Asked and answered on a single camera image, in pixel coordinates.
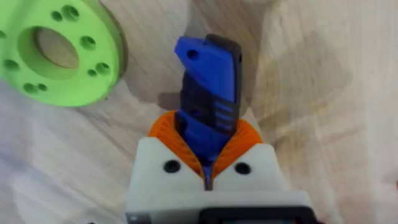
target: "plastic part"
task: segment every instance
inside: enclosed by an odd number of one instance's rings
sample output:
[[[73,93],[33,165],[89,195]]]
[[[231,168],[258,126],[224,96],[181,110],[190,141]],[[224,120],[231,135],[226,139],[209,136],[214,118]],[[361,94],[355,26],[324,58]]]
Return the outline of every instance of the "plastic part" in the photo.
[[[179,161],[181,169],[173,174],[164,172],[164,163],[169,160]],[[142,138],[127,197],[127,222],[198,223],[205,208],[311,207],[307,193],[277,188],[283,187],[282,177],[276,177],[281,173],[272,146],[256,145],[253,152],[250,149],[243,155],[242,162],[252,167],[254,175],[226,169],[225,175],[222,172],[215,179],[215,190],[205,191],[203,180],[157,138]]]
[[[225,145],[213,166],[212,178],[217,177],[257,143],[262,143],[260,135],[249,123],[240,119],[236,133]]]
[[[35,46],[37,28],[64,36],[79,66],[47,60]],[[97,0],[0,1],[0,77],[26,96],[57,106],[96,102],[117,82],[122,60],[118,28]]]
[[[241,99],[241,47],[218,35],[181,37],[175,47],[186,72],[176,128],[199,158],[207,183],[222,148],[235,133]]]
[[[248,175],[235,171],[235,165],[245,163],[250,166]],[[213,180],[213,191],[258,191],[287,190],[280,171],[275,150],[268,144],[256,144],[223,170]]]
[[[187,143],[174,128],[174,114],[171,111],[163,114],[152,126],[148,137],[156,137],[165,144],[175,155],[177,155],[196,174],[204,178],[201,164],[196,155],[190,150]]]

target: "screw hole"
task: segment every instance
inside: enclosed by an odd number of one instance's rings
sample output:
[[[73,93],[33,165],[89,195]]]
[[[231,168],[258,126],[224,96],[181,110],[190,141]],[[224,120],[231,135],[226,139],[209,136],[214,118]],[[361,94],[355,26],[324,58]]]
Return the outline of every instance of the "screw hole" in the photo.
[[[37,88],[39,88],[41,91],[47,91],[48,90],[47,86],[44,85],[44,84],[38,84]]]
[[[6,37],[6,33],[0,30],[0,39],[5,39]]]
[[[19,64],[13,60],[5,60],[3,65],[10,72],[15,72],[19,70]]]
[[[189,51],[187,52],[187,57],[188,57],[190,60],[196,61],[196,60],[199,59],[199,52],[197,52],[196,50],[189,50]]]
[[[163,166],[163,170],[169,174],[174,174],[178,172],[180,169],[181,169],[181,164],[179,161],[176,160],[169,160]]]
[[[38,89],[35,85],[31,84],[31,83],[26,83],[24,85],[24,90],[28,93],[28,94],[36,94],[38,92]]]
[[[98,63],[95,70],[101,75],[107,75],[111,71],[109,65],[106,63]]]
[[[80,17],[79,11],[73,6],[64,6],[62,8],[62,14],[67,20],[72,22],[78,21]]]
[[[81,38],[81,45],[83,46],[84,49],[86,50],[94,50],[96,42],[93,38],[84,36]]]
[[[62,15],[59,12],[57,12],[57,11],[52,12],[51,13],[51,17],[52,17],[53,20],[55,20],[57,22],[61,22],[62,19],[63,19]]]
[[[97,72],[95,70],[88,70],[88,75],[91,77],[96,77],[97,76]]]
[[[248,175],[251,173],[251,168],[247,163],[240,162],[235,165],[235,171],[242,175]]]

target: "black component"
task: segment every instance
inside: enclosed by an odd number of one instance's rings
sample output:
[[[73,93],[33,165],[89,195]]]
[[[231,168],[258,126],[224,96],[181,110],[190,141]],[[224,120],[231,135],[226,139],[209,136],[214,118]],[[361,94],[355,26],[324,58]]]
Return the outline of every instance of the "black component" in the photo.
[[[181,164],[179,161],[176,161],[176,160],[169,160],[163,166],[163,170],[169,174],[176,173],[180,169],[181,169]]]
[[[195,118],[201,123],[212,127],[221,133],[235,133],[236,125],[239,119],[239,105],[237,105],[236,103],[228,102],[221,97],[212,94],[210,91],[199,85],[197,81],[187,73],[185,73],[183,78],[183,88],[180,97],[181,109],[189,114],[192,118]],[[233,112],[222,110],[221,108],[216,108],[216,103],[219,103],[227,108],[231,108]],[[231,120],[228,121],[223,118],[217,118],[216,113],[222,113],[223,115],[230,117]],[[181,118],[179,118],[178,113],[176,113],[176,115],[176,127],[178,127],[178,125],[181,125],[181,123],[179,122],[181,121]],[[221,128],[216,125],[217,123],[230,126],[231,128]]]
[[[240,162],[235,165],[235,171],[242,175],[248,175],[251,173],[251,168],[247,163]]]
[[[308,207],[207,208],[200,212],[200,224],[220,224],[228,221],[295,221],[296,224],[319,224]]]
[[[192,118],[200,121],[201,123],[214,128],[215,130],[225,133],[234,134],[236,131],[236,125],[239,119],[239,108],[241,106],[241,91],[242,91],[242,65],[239,62],[242,56],[241,46],[232,40],[227,38],[209,34],[206,36],[206,41],[210,42],[218,47],[228,51],[233,55],[234,60],[234,77],[235,77],[235,102],[229,102],[219,96],[212,94],[212,92],[203,88],[193,79],[187,72],[183,78],[183,88],[180,94],[181,109],[189,114]],[[198,52],[188,51],[188,57],[195,60],[198,56]],[[216,104],[222,105],[225,108],[230,108],[231,111],[223,110],[222,107],[216,107]],[[224,116],[231,118],[226,120],[220,117],[216,117],[216,113],[221,113]],[[177,131],[181,134],[186,123],[176,113],[175,124]]]

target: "hole in blue part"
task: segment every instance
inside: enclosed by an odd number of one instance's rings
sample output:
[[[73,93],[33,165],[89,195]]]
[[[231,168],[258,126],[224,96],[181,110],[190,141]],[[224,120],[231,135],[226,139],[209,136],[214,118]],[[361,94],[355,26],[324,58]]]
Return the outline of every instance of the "hole in blue part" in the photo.
[[[196,61],[196,60],[199,59],[199,52],[197,52],[196,50],[189,50],[189,51],[187,52],[187,57],[188,57],[190,60]]]

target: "circular hole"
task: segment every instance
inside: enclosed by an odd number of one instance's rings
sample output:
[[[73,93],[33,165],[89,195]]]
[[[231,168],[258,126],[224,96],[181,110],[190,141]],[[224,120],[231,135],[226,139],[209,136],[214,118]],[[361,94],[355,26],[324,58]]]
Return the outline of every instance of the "circular hole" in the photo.
[[[106,63],[98,63],[95,69],[101,75],[106,75],[111,71],[109,65]]]
[[[37,87],[31,83],[26,83],[24,85],[24,90],[29,94],[36,94],[38,92]]]
[[[181,164],[179,161],[176,160],[169,160],[163,166],[163,170],[169,174],[174,174],[178,172],[180,169],[181,169]]]
[[[248,175],[251,172],[251,168],[247,163],[240,162],[235,165],[235,171],[242,175]]]
[[[88,70],[88,75],[91,77],[96,77],[97,76],[97,72],[95,70]]]
[[[47,91],[48,90],[47,86],[44,85],[44,84],[38,84],[37,88],[39,88],[41,91]]]
[[[55,20],[57,22],[62,21],[62,15],[59,12],[57,12],[57,11],[52,12],[51,13],[51,17],[52,17],[53,20]]]
[[[187,52],[187,57],[190,59],[190,60],[198,60],[199,59],[199,52],[197,52],[196,50],[189,50],[188,52]]]
[[[0,39],[5,39],[6,33],[0,30]]]
[[[95,40],[91,37],[85,36],[82,37],[81,40],[81,45],[84,47],[86,50],[94,50],[95,49]]]
[[[13,60],[5,60],[3,65],[6,68],[6,70],[9,70],[11,72],[15,72],[15,71],[19,70],[18,63]]]
[[[77,68],[78,54],[72,43],[57,31],[36,28],[34,41],[39,52],[52,63],[63,68]]]
[[[62,8],[62,14],[66,19],[72,22],[79,20],[80,17],[79,11],[73,6],[64,6]]]

